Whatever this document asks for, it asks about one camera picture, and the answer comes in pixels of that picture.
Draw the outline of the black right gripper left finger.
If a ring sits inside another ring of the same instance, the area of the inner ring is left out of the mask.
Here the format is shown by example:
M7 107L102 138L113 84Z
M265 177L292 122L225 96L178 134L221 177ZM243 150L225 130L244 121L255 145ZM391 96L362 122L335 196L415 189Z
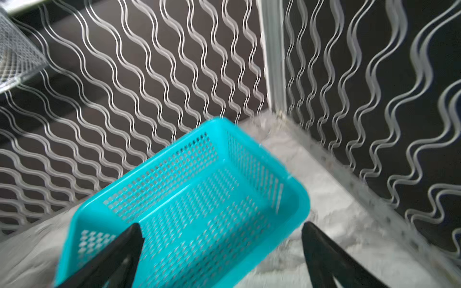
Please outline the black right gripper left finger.
M62 282L60 288L130 288L145 239L134 223L95 258Z

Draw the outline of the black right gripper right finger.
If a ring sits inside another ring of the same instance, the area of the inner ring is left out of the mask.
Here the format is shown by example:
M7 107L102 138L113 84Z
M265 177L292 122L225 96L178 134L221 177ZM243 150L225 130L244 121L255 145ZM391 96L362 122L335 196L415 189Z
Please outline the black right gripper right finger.
M301 231L304 258L314 288L385 288L372 275L312 222Z

